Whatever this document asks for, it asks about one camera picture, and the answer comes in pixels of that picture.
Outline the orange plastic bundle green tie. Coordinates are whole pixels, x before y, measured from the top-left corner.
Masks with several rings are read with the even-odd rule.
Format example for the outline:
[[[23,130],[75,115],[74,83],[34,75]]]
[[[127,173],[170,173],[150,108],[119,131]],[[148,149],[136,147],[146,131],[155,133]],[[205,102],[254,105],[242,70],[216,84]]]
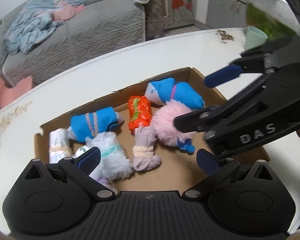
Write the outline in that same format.
[[[151,123],[151,102],[145,96],[131,96],[128,100],[129,123],[128,127],[134,134],[135,129],[147,127]]]

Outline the light blue blanket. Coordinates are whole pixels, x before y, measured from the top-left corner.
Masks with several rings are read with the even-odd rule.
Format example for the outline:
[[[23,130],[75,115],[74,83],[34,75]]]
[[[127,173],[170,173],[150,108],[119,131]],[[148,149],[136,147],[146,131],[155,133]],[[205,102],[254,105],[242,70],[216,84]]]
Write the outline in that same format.
[[[30,53],[84,9],[85,0],[28,0],[4,36],[8,53]]]

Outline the bubble wrap teal-tied bundle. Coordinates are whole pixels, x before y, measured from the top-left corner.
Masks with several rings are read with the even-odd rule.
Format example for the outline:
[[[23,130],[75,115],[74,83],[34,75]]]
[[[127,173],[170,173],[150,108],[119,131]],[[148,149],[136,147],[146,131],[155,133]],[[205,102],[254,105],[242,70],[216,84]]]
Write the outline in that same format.
[[[87,137],[85,139],[85,145],[80,147],[72,157],[77,158],[92,147],[99,148],[101,161],[91,172],[91,178],[95,180],[106,179],[112,181],[128,178],[133,173],[133,165],[118,141],[116,133],[98,133],[93,139]]]

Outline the lilac grey sock bundle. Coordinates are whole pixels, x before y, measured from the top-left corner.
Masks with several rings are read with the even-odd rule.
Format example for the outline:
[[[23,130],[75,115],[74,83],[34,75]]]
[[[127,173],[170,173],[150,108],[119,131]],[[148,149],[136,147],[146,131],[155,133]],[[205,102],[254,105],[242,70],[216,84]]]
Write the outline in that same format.
[[[151,126],[139,126],[134,129],[135,145],[133,152],[133,169],[144,172],[155,169],[161,164],[161,157],[154,154],[154,144],[157,140]]]

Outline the white rolled sock bundle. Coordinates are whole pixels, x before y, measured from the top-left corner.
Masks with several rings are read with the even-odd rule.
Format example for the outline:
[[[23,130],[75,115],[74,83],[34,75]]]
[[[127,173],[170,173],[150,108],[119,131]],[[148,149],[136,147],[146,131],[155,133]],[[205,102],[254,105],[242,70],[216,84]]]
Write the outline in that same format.
[[[73,156],[68,130],[59,128],[49,134],[49,163],[58,163],[65,157]]]

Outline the decorated fridge door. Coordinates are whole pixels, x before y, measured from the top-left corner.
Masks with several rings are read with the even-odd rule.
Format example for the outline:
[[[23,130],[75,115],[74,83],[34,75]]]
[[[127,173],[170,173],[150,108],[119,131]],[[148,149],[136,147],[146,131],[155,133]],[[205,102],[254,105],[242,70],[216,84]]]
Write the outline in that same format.
[[[165,0],[164,30],[193,25],[196,0]]]

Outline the glass fish tank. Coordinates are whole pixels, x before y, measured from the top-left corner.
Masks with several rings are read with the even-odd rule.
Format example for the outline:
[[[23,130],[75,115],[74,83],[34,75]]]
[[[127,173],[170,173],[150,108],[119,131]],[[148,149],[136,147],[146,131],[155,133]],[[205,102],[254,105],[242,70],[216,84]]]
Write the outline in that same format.
[[[300,24],[286,0],[249,0],[246,25],[254,26],[267,34],[269,40],[294,36]]]

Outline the mint green cup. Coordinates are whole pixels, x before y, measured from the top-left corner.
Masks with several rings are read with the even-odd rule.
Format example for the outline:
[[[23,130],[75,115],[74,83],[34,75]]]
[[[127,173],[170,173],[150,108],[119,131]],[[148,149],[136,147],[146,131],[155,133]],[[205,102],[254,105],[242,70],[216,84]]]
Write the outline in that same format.
[[[268,39],[268,35],[263,32],[262,30],[254,27],[254,26],[247,26],[247,32],[245,37],[245,44],[244,49],[250,50],[265,44]]]

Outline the bubble wrap purple-tied bundle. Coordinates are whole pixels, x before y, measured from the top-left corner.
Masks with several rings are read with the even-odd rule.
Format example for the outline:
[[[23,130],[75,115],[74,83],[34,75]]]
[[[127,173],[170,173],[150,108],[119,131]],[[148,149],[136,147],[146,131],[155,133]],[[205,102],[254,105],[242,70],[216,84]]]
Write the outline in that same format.
[[[105,177],[100,177],[97,179],[97,182],[108,188],[109,190],[113,191],[115,194],[118,194],[117,188],[112,184],[111,181],[109,181]]]

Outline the blue sock roll yarn-tied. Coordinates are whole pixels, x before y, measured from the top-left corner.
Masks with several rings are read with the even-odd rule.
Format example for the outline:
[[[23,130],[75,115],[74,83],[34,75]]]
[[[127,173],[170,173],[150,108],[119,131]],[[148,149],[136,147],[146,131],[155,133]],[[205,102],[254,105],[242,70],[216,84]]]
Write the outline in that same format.
[[[99,109],[93,113],[75,115],[70,119],[68,138],[77,142],[93,139],[99,133],[116,129],[124,122],[123,116],[114,111],[113,107]]]

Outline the pink fluffy pompom bundle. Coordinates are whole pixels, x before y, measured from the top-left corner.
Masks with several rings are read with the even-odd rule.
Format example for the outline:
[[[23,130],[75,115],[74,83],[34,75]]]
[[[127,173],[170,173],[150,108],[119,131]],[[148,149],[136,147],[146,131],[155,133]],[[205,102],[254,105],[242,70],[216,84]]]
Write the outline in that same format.
[[[178,116],[191,113],[191,109],[180,101],[171,99],[165,106],[159,108],[151,119],[151,126],[157,138],[166,146],[178,148],[182,152],[193,154],[192,145],[194,132],[183,133],[174,126],[174,119]]]

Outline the pile of seed shells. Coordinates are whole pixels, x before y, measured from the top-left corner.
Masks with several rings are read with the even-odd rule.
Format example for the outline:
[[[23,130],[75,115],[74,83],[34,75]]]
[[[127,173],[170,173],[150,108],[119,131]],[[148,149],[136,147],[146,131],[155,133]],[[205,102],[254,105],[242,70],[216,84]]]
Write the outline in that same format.
[[[223,44],[227,44],[228,41],[234,41],[235,38],[227,33],[225,30],[218,29],[216,31],[216,35],[218,35],[219,41]]]

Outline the large blue sock bundle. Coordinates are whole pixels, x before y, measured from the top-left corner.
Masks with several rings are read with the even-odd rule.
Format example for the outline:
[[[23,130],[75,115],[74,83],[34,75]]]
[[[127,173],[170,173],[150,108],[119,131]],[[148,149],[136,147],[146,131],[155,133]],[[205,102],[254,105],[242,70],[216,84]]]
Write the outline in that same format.
[[[156,105],[166,105],[171,99],[180,101],[192,110],[201,109],[205,102],[203,98],[187,82],[176,82],[169,77],[147,84],[145,97]]]

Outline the grey storage cabinet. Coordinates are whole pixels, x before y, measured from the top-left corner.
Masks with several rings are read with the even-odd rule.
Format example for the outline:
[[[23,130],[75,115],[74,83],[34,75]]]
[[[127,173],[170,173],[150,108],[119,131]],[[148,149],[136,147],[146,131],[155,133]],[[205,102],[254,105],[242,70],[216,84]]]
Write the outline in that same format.
[[[249,0],[209,0],[206,25],[212,29],[244,28]]]

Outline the grey sofa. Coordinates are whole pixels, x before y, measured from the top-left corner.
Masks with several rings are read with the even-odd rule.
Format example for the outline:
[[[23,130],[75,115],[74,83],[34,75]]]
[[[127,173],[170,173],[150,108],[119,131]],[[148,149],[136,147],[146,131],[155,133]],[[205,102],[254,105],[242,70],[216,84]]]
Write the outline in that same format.
[[[30,53],[8,53],[4,36],[24,3],[0,19],[0,75],[15,86],[32,76],[35,84],[80,63],[160,35],[163,0],[85,0],[85,9],[60,25]]]

